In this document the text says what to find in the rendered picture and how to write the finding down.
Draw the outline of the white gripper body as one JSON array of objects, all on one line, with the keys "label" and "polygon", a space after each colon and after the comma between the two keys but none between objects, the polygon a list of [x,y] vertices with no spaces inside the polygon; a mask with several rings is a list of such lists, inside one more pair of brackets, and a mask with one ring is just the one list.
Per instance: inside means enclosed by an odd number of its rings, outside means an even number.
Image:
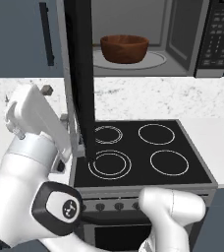
[{"label": "white gripper body", "polygon": [[7,129],[22,137],[25,133],[49,135],[61,158],[72,153],[68,131],[37,85],[18,85],[5,110]]}]

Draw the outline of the black microwave door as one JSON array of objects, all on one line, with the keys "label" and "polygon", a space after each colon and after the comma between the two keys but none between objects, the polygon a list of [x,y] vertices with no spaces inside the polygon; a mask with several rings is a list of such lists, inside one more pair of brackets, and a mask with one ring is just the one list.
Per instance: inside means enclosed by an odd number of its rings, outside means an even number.
[{"label": "black microwave door", "polygon": [[56,0],[73,152],[95,158],[91,0]]}]

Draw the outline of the brown wooden bowl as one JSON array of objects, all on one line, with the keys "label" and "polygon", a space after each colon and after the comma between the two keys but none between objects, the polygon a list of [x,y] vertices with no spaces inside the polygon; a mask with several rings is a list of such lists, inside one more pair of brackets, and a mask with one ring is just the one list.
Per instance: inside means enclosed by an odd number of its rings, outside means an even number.
[{"label": "brown wooden bowl", "polygon": [[146,37],[138,35],[106,35],[100,39],[105,59],[118,64],[135,64],[144,58],[149,45]]}]

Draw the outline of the glass microwave turntable plate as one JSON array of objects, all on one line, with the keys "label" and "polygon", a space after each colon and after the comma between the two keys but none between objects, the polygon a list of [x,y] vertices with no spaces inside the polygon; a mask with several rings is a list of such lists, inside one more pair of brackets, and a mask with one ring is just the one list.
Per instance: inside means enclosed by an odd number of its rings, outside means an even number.
[{"label": "glass microwave turntable plate", "polygon": [[147,51],[144,58],[139,63],[119,64],[112,63],[105,59],[101,50],[93,52],[93,65],[95,67],[112,69],[112,70],[141,70],[149,69],[163,65],[167,58],[157,52]]}]

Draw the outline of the grey microwave oven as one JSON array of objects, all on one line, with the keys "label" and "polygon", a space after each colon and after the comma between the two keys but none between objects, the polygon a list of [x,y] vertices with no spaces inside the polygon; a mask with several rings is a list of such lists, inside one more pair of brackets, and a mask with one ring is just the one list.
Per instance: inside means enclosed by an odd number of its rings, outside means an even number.
[{"label": "grey microwave oven", "polygon": [[95,77],[224,77],[224,0],[91,0],[92,56],[106,35],[146,37],[158,67],[112,70]]}]

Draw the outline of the black hob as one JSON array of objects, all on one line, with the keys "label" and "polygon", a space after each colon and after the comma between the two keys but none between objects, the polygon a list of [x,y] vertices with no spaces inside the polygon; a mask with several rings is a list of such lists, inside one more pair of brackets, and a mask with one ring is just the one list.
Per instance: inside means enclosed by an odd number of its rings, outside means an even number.
[{"label": "black hob", "polygon": [[77,159],[74,186],[215,189],[217,182],[177,119],[97,121],[95,157]]}]

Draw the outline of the dark blue base cupboard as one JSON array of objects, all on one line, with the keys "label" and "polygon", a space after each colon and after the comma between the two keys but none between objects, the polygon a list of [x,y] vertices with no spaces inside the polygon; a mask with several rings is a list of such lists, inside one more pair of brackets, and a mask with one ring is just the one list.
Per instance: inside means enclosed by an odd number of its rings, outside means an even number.
[{"label": "dark blue base cupboard", "polygon": [[224,189],[214,195],[193,252],[224,252]]}]

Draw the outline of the dark blue wall cupboard door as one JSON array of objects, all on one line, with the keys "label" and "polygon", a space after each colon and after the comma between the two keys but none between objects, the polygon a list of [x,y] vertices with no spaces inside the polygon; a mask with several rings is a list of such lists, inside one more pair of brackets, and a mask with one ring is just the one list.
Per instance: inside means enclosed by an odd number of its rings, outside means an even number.
[{"label": "dark blue wall cupboard door", "polygon": [[[54,65],[47,65],[39,3],[48,8]],[[56,0],[0,0],[0,78],[61,78]]]}]

